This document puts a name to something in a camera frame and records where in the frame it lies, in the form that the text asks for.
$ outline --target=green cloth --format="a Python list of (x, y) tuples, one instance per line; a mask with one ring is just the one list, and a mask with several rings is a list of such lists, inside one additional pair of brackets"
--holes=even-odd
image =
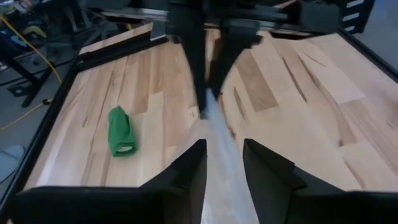
[(109, 112), (108, 144), (115, 157), (130, 155), (136, 151), (136, 138), (129, 116), (120, 106)]

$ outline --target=wooden surface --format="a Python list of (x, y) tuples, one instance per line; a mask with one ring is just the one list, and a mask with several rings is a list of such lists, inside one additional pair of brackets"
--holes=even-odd
[[(262, 35), (235, 63), (219, 100), (237, 149), (253, 138), (341, 189), (397, 190), (398, 86), (337, 34), (302, 41)], [(208, 61), (217, 36), (208, 34)], [(117, 105), (136, 132), (138, 151), (129, 157), (113, 158), (108, 147), (108, 113)], [(77, 76), (26, 188), (140, 186), (199, 138), (207, 138), (211, 162), (213, 135), (198, 121), (181, 46), (166, 43)], [(208, 173), (224, 177), (211, 167)], [(237, 220), (227, 188), (222, 181), (207, 188), (203, 223)]]

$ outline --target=wood grain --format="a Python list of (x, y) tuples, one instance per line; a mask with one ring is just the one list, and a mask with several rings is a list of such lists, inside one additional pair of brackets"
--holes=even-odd
[[(150, 25), (81, 52), (146, 30)], [(302, 41), (261, 35), (262, 43), (232, 67), (219, 101), (238, 151), (252, 138), (343, 190), (398, 190), (398, 86), (337, 35)], [(207, 61), (218, 36), (208, 31)], [(198, 120), (191, 80), (182, 47), (172, 43), (82, 72), (25, 188), (140, 186), (206, 138), (211, 181), (202, 222), (236, 223), (230, 180), (214, 166), (221, 159), (215, 133)], [(138, 150), (129, 157), (111, 157), (108, 147), (108, 113), (117, 105), (136, 132)]]

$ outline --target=concrete floor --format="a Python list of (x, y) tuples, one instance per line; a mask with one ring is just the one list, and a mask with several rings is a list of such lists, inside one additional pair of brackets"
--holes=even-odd
[[(398, 1), (396, 0), (376, 0), (374, 9), (371, 13), (368, 25), (363, 34), (356, 34), (360, 41), (365, 43), (370, 49), (375, 51), (384, 60), (398, 69)], [(75, 52), (63, 50), (63, 54), (57, 59), (57, 63), (70, 59)], [(31, 64), (26, 65), (32, 71), (39, 70)], [(68, 65), (57, 68), (59, 74), (64, 76), (68, 70)], [(18, 77), (12, 70), (0, 73), (0, 83)], [(29, 108), (21, 108), (24, 98), (15, 98), (6, 88), (0, 87), (0, 127), (9, 124), (16, 118), (29, 111), (35, 105), (41, 103), (43, 99), (52, 98), (59, 87), (54, 75), (50, 76), (46, 84), (37, 95)], [(0, 132), (0, 148), (11, 145), (22, 145), (27, 147), (32, 139), (40, 121), (42, 120), (47, 106), (41, 107), (26, 119), (17, 123), (15, 126)], [(6, 181), (0, 183), (0, 199), (3, 192), (7, 189), (11, 181), (10, 176)]]

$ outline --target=yellow cable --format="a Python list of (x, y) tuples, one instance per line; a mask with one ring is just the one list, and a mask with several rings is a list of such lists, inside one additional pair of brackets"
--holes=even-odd
[(41, 103), (35, 107), (33, 107), (30, 111), (28, 111), (26, 114), (22, 115), (20, 118), (16, 119), (15, 121), (11, 122), (10, 124), (8, 124), (7, 126), (4, 126), (2, 128), (0, 128), (0, 132), (5, 131), (7, 128), (10, 128), (11, 126), (15, 125), (16, 123), (20, 122), (22, 119), (24, 119), (26, 116), (30, 115), (31, 113), (33, 113), (35, 110), (39, 109), (40, 107), (44, 106), (44, 103)]
[(57, 76), (58, 82), (61, 83), (62, 79), (60, 77), (60, 75), (58, 74), (57, 70), (52, 66), (52, 64), (47, 60), (47, 58), (45, 58), (42, 53), (39, 52), (39, 50), (37, 50), (32, 44), (29, 43), (29, 41), (27, 41), (20, 33), (18, 33), (18, 31), (15, 30), (15, 28), (7, 21), (7, 19), (3, 16), (0, 16), (0, 20), (6, 25), (8, 26), (8, 28), (10, 28), (10, 30), (12, 30), (19, 38), (21, 38), (21, 40), (23, 40), (29, 47), (31, 47), (31, 49), (33, 49), (40, 57), (42, 57), (42, 59), (45, 61), (45, 63), (47, 63), (47, 65), (49, 65), (49, 67), (53, 70), (55, 76)]

